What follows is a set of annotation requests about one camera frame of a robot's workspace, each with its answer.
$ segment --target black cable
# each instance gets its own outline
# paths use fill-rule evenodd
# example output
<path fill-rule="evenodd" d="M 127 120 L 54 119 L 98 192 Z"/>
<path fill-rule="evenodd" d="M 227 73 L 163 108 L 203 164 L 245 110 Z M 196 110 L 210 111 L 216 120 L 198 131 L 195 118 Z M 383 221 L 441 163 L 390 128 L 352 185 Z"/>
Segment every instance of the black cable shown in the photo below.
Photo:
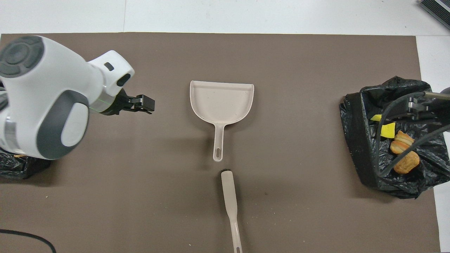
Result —
<path fill-rule="evenodd" d="M 379 164 L 380 164 L 380 138 L 381 138 L 381 128 L 383 127 L 383 123 L 386 120 L 387 115 L 389 114 L 390 110 L 392 110 L 392 108 L 394 108 L 395 106 L 397 106 L 399 103 L 404 102 L 404 100 L 407 100 L 411 97 L 423 97 L 425 96 L 425 92 L 413 92 L 410 94 L 406 94 L 404 96 L 401 96 L 399 98 L 397 98 L 396 100 L 392 101 L 384 110 L 384 112 L 381 115 L 381 119 L 380 122 L 378 123 L 378 128 L 377 128 L 377 134 L 375 135 L 376 141 L 375 141 L 375 152 L 376 152 L 376 164 L 378 166 L 378 170 L 376 171 L 377 174 L 380 176 L 381 174 L 385 174 L 386 173 L 386 169 L 380 171 L 379 168 Z"/>
<path fill-rule="evenodd" d="M 53 244 L 40 236 L 25 233 L 25 232 L 20 232 L 20 231 L 7 230 L 7 229 L 0 229 L 0 233 L 10 234 L 10 235 L 21 235 L 21 236 L 26 236 L 26 237 L 37 239 L 37 240 L 45 243 L 46 245 L 48 245 L 50 247 L 50 249 L 52 250 L 52 253 L 56 253 L 56 250 L 55 250 L 55 247 L 53 247 Z"/>
<path fill-rule="evenodd" d="M 405 157 L 409 152 L 413 151 L 413 149 L 419 147 L 423 143 L 429 141 L 431 138 L 436 137 L 438 134 L 443 133 L 447 130 L 450 130 L 450 125 L 443 126 L 429 134 L 426 134 L 424 137 L 418 139 L 417 141 L 414 141 L 409 148 L 407 148 L 405 151 L 403 151 L 401 154 L 399 154 L 392 162 L 389 164 L 380 174 L 380 176 L 386 176 L 389 174 L 391 169 L 403 158 Z"/>

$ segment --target bread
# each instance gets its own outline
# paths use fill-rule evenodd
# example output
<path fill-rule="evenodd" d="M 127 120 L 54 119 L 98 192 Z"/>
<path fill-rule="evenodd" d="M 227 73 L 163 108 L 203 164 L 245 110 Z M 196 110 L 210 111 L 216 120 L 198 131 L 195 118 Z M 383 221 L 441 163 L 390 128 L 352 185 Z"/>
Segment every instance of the bread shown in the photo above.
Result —
<path fill-rule="evenodd" d="M 391 151 L 394 154 L 401 154 L 403 151 L 407 150 L 412 143 L 414 143 L 413 138 L 402 131 L 398 131 L 394 141 L 391 142 Z M 406 174 L 419 165 L 419 163 L 419 156 L 416 152 L 411 151 L 394 166 L 394 171 L 399 174 Z"/>
<path fill-rule="evenodd" d="M 417 153 L 411 151 L 394 166 L 394 171 L 399 174 L 406 174 L 419 165 L 419 162 Z"/>
<path fill-rule="evenodd" d="M 410 145 L 403 143 L 399 140 L 395 140 L 395 141 L 391 142 L 391 151 L 394 154 L 401 154 L 401 153 L 403 153 L 403 151 L 405 151 L 409 147 L 410 147 Z"/>
<path fill-rule="evenodd" d="M 395 135 L 394 140 L 403 142 L 403 143 L 407 144 L 408 147 L 411 146 L 414 142 L 413 138 L 411 138 L 409 135 L 405 134 L 402 131 L 398 131 L 398 133 Z"/>

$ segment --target dustpan handle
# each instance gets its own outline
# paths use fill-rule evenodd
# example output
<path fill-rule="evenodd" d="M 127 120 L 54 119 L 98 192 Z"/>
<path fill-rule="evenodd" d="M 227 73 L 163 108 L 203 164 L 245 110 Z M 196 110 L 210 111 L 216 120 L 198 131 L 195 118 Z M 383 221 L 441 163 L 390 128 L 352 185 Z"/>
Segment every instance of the dustpan handle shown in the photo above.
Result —
<path fill-rule="evenodd" d="M 222 161 L 223 148 L 224 148 L 224 128 L 225 125 L 215 125 L 216 134 L 214 135 L 214 149 L 212 152 L 212 158 L 216 162 Z"/>

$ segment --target yellow sponge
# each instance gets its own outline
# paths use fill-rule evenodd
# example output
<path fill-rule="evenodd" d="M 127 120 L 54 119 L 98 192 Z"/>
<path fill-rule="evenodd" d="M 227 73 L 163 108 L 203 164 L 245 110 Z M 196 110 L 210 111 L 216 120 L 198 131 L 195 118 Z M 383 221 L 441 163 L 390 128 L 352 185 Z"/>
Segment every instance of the yellow sponge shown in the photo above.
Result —
<path fill-rule="evenodd" d="M 375 114 L 370 120 L 380 121 L 381 114 Z M 395 137 L 395 122 L 387 125 L 383 125 L 381 127 L 381 136 L 386 138 L 394 138 Z"/>
<path fill-rule="evenodd" d="M 383 125 L 381 127 L 381 136 L 386 138 L 394 138 L 395 137 L 395 122 L 387 125 Z"/>
<path fill-rule="evenodd" d="M 375 114 L 370 120 L 380 121 L 381 120 L 381 114 Z"/>

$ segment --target trash bag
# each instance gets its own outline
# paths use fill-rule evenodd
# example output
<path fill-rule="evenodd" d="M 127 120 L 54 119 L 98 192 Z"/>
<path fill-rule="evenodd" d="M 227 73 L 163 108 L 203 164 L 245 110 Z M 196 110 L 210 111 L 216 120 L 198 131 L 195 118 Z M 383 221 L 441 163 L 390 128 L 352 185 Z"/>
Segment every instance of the trash bag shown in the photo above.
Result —
<path fill-rule="evenodd" d="M 369 119 L 382 114 L 383 107 L 397 98 L 420 91 L 431 91 L 430 85 L 420 80 L 393 77 L 382 85 L 364 87 L 358 93 L 347 94 L 339 105 L 344 136 L 361 183 L 400 199 L 418 198 L 423 191 L 450 180 L 449 155 L 442 133 L 415 150 L 420 163 L 411 172 L 398 174 L 391 170 L 385 176 L 379 173 L 397 155 L 389 149 L 393 139 L 381 137 L 377 163 L 378 122 Z M 426 124 L 406 122 L 396 123 L 395 132 L 399 130 L 416 141 L 429 132 Z"/>
<path fill-rule="evenodd" d="M 0 150 L 0 176 L 9 179 L 25 179 L 50 166 L 51 161 L 31 156 L 14 157 Z"/>

